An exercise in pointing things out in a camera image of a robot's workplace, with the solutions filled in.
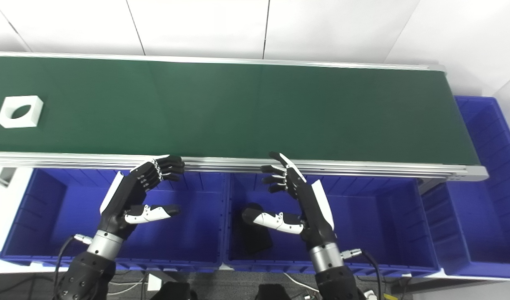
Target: oval hole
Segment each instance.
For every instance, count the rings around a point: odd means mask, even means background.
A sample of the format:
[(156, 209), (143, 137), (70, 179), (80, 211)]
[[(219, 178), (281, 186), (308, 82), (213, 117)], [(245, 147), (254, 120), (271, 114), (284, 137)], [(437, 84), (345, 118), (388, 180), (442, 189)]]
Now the oval hole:
[(25, 114), (27, 114), (29, 112), (30, 109), (31, 109), (31, 105), (30, 104), (24, 105), (24, 106), (20, 106), (19, 108), (17, 108), (12, 113), (11, 118), (20, 118), (20, 117), (23, 117)]

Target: silver cylindrical joint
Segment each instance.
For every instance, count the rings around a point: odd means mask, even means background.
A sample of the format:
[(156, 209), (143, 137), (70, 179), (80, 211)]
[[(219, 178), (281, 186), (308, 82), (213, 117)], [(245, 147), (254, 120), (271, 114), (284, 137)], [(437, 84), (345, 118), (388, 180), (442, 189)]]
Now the silver cylindrical joint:
[(338, 245), (335, 243), (316, 246), (310, 249), (309, 254), (316, 273), (344, 265)]
[(95, 233), (92, 243), (87, 249), (88, 253), (96, 254), (107, 260), (113, 260), (122, 247), (123, 239), (112, 233), (98, 230)]

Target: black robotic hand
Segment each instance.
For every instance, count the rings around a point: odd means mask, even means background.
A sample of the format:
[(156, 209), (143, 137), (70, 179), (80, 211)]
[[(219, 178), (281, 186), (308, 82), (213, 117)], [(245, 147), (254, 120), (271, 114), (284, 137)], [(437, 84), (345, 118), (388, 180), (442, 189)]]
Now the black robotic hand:
[(247, 207), (242, 217), (248, 224), (258, 224), (279, 231), (300, 234), (306, 243), (314, 270), (316, 283), (323, 299), (357, 300), (363, 298), (356, 288), (351, 270), (343, 264), (333, 231), (333, 215), (318, 180), (308, 184), (296, 165), (283, 154), (270, 152), (270, 157), (282, 165), (263, 165), (261, 171), (273, 173), (262, 182), (271, 184), (271, 193), (286, 191), (297, 199), (302, 215), (275, 213)]
[(87, 251), (79, 254), (68, 272), (55, 283), (54, 298), (62, 300), (104, 300), (108, 282), (114, 276), (122, 243), (137, 224), (177, 215), (177, 205), (142, 205), (146, 192), (163, 180), (179, 180), (184, 162), (165, 155), (135, 167), (127, 176), (118, 172), (100, 207), (101, 219)]

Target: yellow label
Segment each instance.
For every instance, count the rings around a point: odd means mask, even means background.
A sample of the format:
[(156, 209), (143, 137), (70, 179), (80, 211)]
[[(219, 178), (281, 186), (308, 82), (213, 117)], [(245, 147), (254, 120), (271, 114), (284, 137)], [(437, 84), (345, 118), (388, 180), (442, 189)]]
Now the yellow label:
[(392, 295), (388, 295), (387, 293), (384, 293), (384, 298), (386, 300), (398, 300), (397, 297), (394, 297)]

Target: white cable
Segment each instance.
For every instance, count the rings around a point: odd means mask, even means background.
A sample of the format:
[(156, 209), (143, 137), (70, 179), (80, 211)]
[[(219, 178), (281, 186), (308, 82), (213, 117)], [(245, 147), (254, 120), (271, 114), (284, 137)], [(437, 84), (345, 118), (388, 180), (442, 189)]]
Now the white cable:
[(319, 293), (319, 292), (320, 292), (319, 290), (316, 290), (315, 288), (313, 288), (313, 287), (311, 287), (311, 286), (309, 286), (309, 285), (306, 285), (306, 284), (304, 284), (304, 283), (300, 283), (299, 281), (297, 281), (297, 280), (293, 279), (293, 278), (292, 278), (292, 277), (290, 277), (290, 275), (288, 275), (287, 273), (284, 273), (284, 275), (286, 275), (286, 276), (287, 276), (287, 277), (288, 277), (291, 281), (293, 281), (293, 282), (294, 282), (294, 283), (296, 283), (297, 285), (301, 285), (301, 286), (302, 286), (302, 287), (304, 287), (304, 288), (308, 288), (308, 289), (310, 289), (310, 290), (313, 290), (313, 291), (314, 291), (314, 292), (316, 292), (316, 293)]
[(109, 282), (111, 285), (140, 285), (142, 281), (136, 281), (136, 282)]
[(142, 278), (139, 282), (135, 283), (133, 286), (131, 286), (131, 287), (127, 288), (127, 289), (121, 290), (119, 292), (108, 292), (107, 295), (114, 296), (114, 295), (119, 295), (119, 294), (123, 294), (125, 292), (128, 292), (128, 291), (132, 290), (133, 288), (135, 288), (136, 286), (140, 285), (143, 280), (144, 279)]

